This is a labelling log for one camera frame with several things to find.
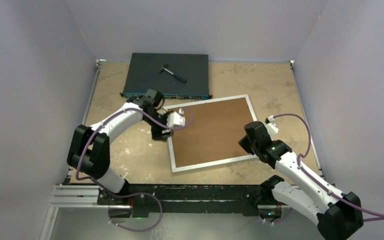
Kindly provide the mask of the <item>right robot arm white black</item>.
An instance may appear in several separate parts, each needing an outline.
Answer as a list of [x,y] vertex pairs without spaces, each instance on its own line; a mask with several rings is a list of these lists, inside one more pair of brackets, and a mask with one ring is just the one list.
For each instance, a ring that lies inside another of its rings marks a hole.
[[361,200],[355,193],[344,193],[314,173],[286,143],[271,138],[268,125],[253,121],[244,131],[238,144],[294,182],[273,175],[260,185],[264,202],[288,205],[313,222],[326,240],[347,240],[364,225]]

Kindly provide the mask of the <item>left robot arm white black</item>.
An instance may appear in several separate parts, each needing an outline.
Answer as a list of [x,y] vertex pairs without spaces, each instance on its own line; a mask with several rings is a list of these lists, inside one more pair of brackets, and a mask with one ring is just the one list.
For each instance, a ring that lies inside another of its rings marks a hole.
[[110,191],[109,197],[118,205],[129,199],[128,181],[111,167],[110,145],[133,125],[145,121],[150,125],[154,141],[166,141],[172,136],[167,128],[170,113],[158,113],[165,102],[163,93],[148,89],[144,95],[130,97],[115,113],[91,125],[76,127],[67,155],[67,164],[77,173],[86,174]]

